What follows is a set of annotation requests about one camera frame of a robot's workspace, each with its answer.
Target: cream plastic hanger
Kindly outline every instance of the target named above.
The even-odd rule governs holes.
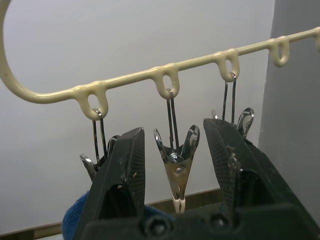
[[[51,104],[68,99],[75,99],[79,103],[84,115],[93,121],[98,121],[99,116],[95,111],[92,110],[89,105],[88,97],[91,94],[97,97],[100,105],[99,111],[102,113],[102,117],[105,117],[109,109],[106,97],[106,91],[108,89],[117,88],[123,85],[132,84],[147,79],[152,79],[160,96],[168,100],[170,99],[170,95],[166,90],[163,77],[170,77],[173,96],[176,97],[180,89],[178,77],[179,71],[199,67],[210,63],[216,63],[218,65],[221,77],[226,82],[232,82],[234,78],[230,75],[229,72],[233,72],[237,78],[240,72],[238,56],[268,49],[271,52],[271,59],[273,63],[277,67],[282,67],[287,63],[289,59],[289,43],[309,37],[315,38],[316,48],[320,52],[320,27],[316,27],[308,31],[303,31],[288,36],[280,36],[278,38],[272,38],[267,41],[262,41],[248,46],[231,48],[229,50],[219,51],[207,56],[201,56],[176,63],[169,63],[163,66],[156,66],[148,70],[107,80],[94,81],[86,85],[78,85],[70,89],[51,93],[37,93],[25,88],[17,81],[7,62],[4,47],[4,19],[10,2],[10,0],[0,0],[0,78],[4,82],[5,86],[19,98],[37,104]],[[278,48],[281,48],[282,50],[281,58],[279,58]],[[229,60],[231,62],[231,71],[228,71],[226,60]]]

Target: clip jaw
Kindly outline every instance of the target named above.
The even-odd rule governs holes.
[[[170,184],[175,211],[176,213],[180,214],[185,211],[185,191],[194,155],[199,144],[200,130],[196,125],[192,125],[188,130],[184,144],[179,146],[174,99],[172,91],[170,89],[168,91],[171,96],[170,101],[167,100],[170,130],[170,147],[164,146],[161,136],[157,129],[153,131],[153,134],[156,145],[159,148],[161,158],[165,167],[165,172]],[[174,138],[172,121],[176,144],[175,149],[173,141]]]

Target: blue fabric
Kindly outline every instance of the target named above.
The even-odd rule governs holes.
[[[82,209],[84,208],[84,205],[86,203],[87,197],[89,192],[84,194],[82,197],[80,197],[73,205],[69,208],[68,211],[66,211],[66,214],[64,215],[63,221],[62,221],[62,235],[64,240],[72,240],[79,222],[79,218],[82,212]],[[154,215],[164,215],[168,218],[173,219],[172,216],[166,215],[162,211],[151,207],[151,206],[144,206],[144,217],[145,219],[148,219]]]

